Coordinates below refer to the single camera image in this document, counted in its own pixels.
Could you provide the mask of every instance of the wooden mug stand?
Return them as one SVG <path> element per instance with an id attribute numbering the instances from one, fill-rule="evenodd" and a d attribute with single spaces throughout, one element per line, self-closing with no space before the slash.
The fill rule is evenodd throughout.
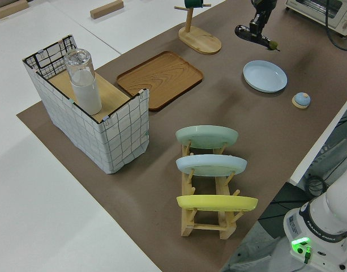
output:
<path id="1" fill-rule="evenodd" d="M 222 154 L 225 149 L 225 145 L 222 148 L 213 149 L 214 154 Z M 182 146 L 182 156 L 193 155 L 190 153 L 190 143 L 188 146 Z M 192 187 L 192 177 L 194 175 L 194 169 L 191 173 L 182 173 L 182 195 L 190 196 L 195 192 L 195 188 Z M 230 190 L 228 184 L 234 177 L 235 172 L 228 177 L 215 177 L 216 183 L 216 194 L 230 196 Z M 236 190 L 232 195 L 238 196 L 240 190 Z M 220 231 L 220 239 L 228 239 L 236 230 L 236 221 L 243 215 L 243 211 L 233 212 L 233 211 L 218 211 L 219 224 L 197 224 L 194 222 L 195 214 L 197 209 L 188 210 L 182 209 L 182 228 L 181 235 L 189 236 L 193 229 L 197 230 L 215 230 Z"/>
<path id="2" fill-rule="evenodd" d="M 221 49 L 221 41 L 210 33 L 191 25 L 194 8 L 174 7 L 176 10 L 187 11 L 186 25 L 178 31 L 178 37 L 189 47 L 201 54 L 216 54 Z"/>

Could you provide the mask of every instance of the brown tablecloth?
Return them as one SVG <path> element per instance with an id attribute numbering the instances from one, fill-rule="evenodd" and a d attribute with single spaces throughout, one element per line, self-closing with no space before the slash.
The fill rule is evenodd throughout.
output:
<path id="1" fill-rule="evenodd" d="M 347 100 L 347 52 L 329 42 L 321 25 L 278 3 L 263 33 L 279 43 L 281 52 L 270 52 L 234 34 L 234 27 L 248 25 L 254 14 L 250 1 L 225 1 L 193 18 L 192 25 L 222 41 L 215 55 L 199 54 L 179 41 L 182 24 L 98 69 L 116 85 L 120 73 L 170 50 L 204 74 L 201 84 L 150 113 L 147 152 L 114 175 L 106 175 L 75 148 L 50 122 L 41 102 L 18 115 L 164 272 L 219 271 Z M 287 87 L 273 94 L 251 88 L 242 70 L 252 60 L 280 66 L 288 76 Z M 310 94 L 307 109 L 292 105 L 297 92 Z M 239 132 L 225 153 L 246 159 L 248 165 L 230 186 L 259 199 L 228 240 L 220 240 L 216 231 L 180 236 L 181 209 L 175 198 L 181 193 L 181 173 L 175 160 L 181 146 L 175 132 L 202 124 Z M 194 186 L 198 193 L 215 192 L 208 178 L 194 181 Z M 206 222 L 212 221 L 210 216 L 198 215 Z"/>

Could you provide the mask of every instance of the green indicator light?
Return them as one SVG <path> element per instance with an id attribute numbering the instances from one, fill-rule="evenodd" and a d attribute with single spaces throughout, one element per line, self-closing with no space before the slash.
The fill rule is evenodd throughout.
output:
<path id="1" fill-rule="evenodd" d="M 294 240 L 292 241 L 292 247 L 294 251 L 297 251 L 301 244 L 306 245 L 309 241 L 310 239 L 308 237 L 303 237 L 303 238 Z"/>

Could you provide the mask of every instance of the black band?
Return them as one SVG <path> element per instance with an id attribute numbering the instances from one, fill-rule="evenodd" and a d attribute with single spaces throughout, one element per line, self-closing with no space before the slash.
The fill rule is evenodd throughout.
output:
<path id="1" fill-rule="evenodd" d="M 313 221 L 312 217 L 310 216 L 310 202 L 308 202 L 306 208 L 302 211 L 299 210 L 299 215 L 303 217 L 303 220 L 305 222 L 305 225 L 307 225 L 308 229 L 318 238 L 322 239 L 323 241 L 329 242 L 329 243 L 338 243 L 344 238 L 347 238 L 347 231 L 338 234 L 333 235 L 330 233 L 326 233 L 322 229 L 320 229 Z"/>

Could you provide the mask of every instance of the light blue plate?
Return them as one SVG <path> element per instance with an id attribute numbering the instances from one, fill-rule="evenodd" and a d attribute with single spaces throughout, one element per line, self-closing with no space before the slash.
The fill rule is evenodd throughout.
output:
<path id="1" fill-rule="evenodd" d="M 250 61 L 243 68 L 243 76 L 247 84 L 260 92 L 277 92 L 288 83 L 284 71 L 268 61 Z"/>
<path id="2" fill-rule="evenodd" d="M 238 137 L 237 131 L 224 126 L 188 126 L 177 130 L 177 140 L 187 146 L 203 149 L 222 148 L 224 145 L 233 145 Z"/>
<path id="3" fill-rule="evenodd" d="M 216 154 L 185 156 L 175 162 L 181 172 L 190 174 L 194 169 L 194 176 L 204 177 L 227 177 L 232 172 L 237 175 L 245 170 L 247 164 L 238 157 Z"/>

